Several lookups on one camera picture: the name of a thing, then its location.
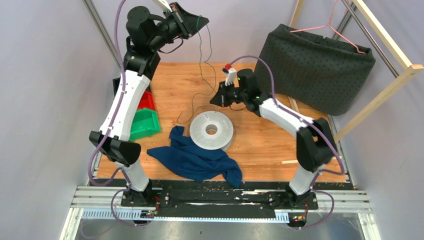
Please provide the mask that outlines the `dark dotted fabric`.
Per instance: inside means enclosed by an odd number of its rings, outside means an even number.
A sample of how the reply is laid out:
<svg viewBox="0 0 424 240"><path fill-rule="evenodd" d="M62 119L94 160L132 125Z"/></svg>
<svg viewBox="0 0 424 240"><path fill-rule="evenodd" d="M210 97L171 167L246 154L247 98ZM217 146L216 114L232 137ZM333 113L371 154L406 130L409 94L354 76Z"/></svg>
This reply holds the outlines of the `dark dotted fabric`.
<svg viewBox="0 0 424 240"><path fill-rule="evenodd" d="M370 48L280 24L271 31L254 69L259 88L332 116L348 111L376 60Z"/></svg>

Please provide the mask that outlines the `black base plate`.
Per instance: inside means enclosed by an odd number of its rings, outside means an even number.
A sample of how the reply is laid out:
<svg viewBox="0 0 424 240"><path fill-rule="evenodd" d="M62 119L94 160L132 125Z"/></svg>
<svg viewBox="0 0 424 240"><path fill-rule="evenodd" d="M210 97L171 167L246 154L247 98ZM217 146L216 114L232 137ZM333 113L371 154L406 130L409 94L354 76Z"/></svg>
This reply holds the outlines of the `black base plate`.
<svg viewBox="0 0 424 240"><path fill-rule="evenodd" d="M157 211L155 220L271 220L277 218L278 211L304 214L319 208L313 192L298 205L283 202L288 185L286 181L244 181L235 188L225 181L154 179L150 200L143 201L136 193L121 192L126 183L116 179L88 197L95 207L114 209L117 214L131 210L136 219L142 212Z"/></svg>

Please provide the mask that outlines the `white cable spool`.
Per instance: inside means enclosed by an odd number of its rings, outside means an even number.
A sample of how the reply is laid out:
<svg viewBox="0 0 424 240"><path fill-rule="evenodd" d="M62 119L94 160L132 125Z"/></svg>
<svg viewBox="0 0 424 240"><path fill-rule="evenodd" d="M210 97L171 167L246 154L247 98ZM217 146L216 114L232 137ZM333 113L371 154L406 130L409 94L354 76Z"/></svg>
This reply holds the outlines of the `white cable spool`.
<svg viewBox="0 0 424 240"><path fill-rule="evenodd" d="M227 150L235 130L232 121L218 111L205 111L197 115L189 126L192 141L205 150Z"/></svg>

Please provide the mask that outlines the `black plastic bin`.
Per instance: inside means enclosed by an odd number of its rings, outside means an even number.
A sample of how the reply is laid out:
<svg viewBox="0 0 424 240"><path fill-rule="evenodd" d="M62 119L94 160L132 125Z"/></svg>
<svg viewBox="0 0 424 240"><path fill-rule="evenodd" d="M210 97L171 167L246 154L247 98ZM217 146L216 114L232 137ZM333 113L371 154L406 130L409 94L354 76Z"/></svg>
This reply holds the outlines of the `black plastic bin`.
<svg viewBox="0 0 424 240"><path fill-rule="evenodd" d="M121 78L120 77L114 78L112 80L112 86L113 86L113 94L114 96L116 96L121 89Z"/></svg>

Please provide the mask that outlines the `red plastic bin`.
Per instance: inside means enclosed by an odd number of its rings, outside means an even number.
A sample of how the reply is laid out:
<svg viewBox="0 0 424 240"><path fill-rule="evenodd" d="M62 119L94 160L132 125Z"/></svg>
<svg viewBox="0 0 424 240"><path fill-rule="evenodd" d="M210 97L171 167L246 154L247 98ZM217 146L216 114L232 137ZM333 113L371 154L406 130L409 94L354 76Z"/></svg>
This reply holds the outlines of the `red plastic bin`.
<svg viewBox="0 0 424 240"><path fill-rule="evenodd" d="M145 91L138 103L137 110L150 109L156 111L153 94L150 91Z"/></svg>

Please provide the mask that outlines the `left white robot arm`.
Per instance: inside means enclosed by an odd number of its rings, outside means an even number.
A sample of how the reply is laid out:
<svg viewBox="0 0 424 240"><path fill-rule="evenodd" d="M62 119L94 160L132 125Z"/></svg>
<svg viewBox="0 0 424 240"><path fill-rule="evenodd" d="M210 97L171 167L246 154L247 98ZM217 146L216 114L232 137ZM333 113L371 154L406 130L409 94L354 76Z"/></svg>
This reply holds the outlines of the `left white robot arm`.
<svg viewBox="0 0 424 240"><path fill-rule="evenodd" d="M139 160L141 146L130 141L136 108L161 60L160 49L176 39L189 39L209 23L208 18L187 12L177 2L158 0L156 4L163 16L152 14L145 6L128 12L126 54L119 61L117 93L100 129L89 134L95 152L115 163L126 178L123 196L141 206L148 206L154 196L152 182Z"/></svg>

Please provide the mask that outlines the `wooden frame rack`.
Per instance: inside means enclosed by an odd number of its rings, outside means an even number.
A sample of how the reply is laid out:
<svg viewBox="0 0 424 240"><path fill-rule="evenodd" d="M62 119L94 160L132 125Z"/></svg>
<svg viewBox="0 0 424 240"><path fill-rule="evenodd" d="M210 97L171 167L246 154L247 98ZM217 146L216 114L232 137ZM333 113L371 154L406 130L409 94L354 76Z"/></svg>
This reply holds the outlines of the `wooden frame rack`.
<svg viewBox="0 0 424 240"><path fill-rule="evenodd" d="M411 64L424 67L424 1L363 0ZM305 0L296 28L327 23L335 0ZM400 75L407 65L397 61L383 40L358 10L358 18L374 37ZM353 43L373 50L376 63L369 79L348 111L334 117L337 130L348 123L390 84L395 76L354 19L343 32ZM352 166L382 167L420 164L424 160L424 68L413 74L389 99L341 139L343 153Z"/></svg>

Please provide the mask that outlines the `aluminium rail frame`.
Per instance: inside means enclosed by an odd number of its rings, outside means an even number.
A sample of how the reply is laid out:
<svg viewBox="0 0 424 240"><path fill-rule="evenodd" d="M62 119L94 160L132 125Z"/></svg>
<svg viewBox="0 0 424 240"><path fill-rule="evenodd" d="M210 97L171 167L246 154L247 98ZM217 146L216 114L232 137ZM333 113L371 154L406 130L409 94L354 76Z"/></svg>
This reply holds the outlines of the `aluminium rail frame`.
<svg viewBox="0 0 424 240"><path fill-rule="evenodd" d="M297 203L290 203L282 189L245 187L228 189L211 185L195 189L175 184L155 187L153 199L139 203L120 187L79 186L71 202L60 238L74 240L83 220L270 223L305 229L321 226L336 214L353 214L366 240L381 238L370 203L360 190L316 190Z"/></svg>

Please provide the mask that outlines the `green plastic bin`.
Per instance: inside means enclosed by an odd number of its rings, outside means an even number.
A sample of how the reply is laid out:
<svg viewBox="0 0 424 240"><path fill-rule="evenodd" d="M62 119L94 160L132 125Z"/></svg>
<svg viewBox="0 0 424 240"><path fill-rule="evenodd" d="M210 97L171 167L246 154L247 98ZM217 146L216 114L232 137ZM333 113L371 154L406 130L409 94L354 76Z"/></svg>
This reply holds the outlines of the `green plastic bin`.
<svg viewBox="0 0 424 240"><path fill-rule="evenodd" d="M151 137L161 131L158 114L148 108L139 109L135 112L129 140L135 142L138 139Z"/></svg>

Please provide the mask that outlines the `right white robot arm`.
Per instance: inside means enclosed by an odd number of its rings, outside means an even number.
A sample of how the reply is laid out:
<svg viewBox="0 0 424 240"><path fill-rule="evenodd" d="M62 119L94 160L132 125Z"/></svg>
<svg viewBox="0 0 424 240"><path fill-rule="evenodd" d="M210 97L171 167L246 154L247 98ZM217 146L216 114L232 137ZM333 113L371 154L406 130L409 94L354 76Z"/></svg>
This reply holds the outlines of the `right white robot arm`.
<svg viewBox="0 0 424 240"><path fill-rule="evenodd" d="M328 121L306 117L274 100L270 93L260 90L251 69L237 71L226 65L222 72L225 80L219 83L211 104L223 108L244 104L249 112L275 123L295 138L299 166L282 200L291 208L299 208L310 194L317 174L334 156L336 144Z"/></svg>

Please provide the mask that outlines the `blue cloth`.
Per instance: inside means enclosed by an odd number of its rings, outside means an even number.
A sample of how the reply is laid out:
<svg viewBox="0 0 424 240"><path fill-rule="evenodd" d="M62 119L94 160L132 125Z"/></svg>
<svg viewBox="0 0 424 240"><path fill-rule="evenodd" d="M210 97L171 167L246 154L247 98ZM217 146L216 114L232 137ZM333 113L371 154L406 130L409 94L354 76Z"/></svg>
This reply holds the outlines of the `blue cloth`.
<svg viewBox="0 0 424 240"><path fill-rule="evenodd" d="M222 149L197 146L189 136L184 136L184 130L183 126L174 126L169 133L170 145L150 148L147 155L180 177L202 182L222 175L232 187L239 188L243 175L237 162Z"/></svg>

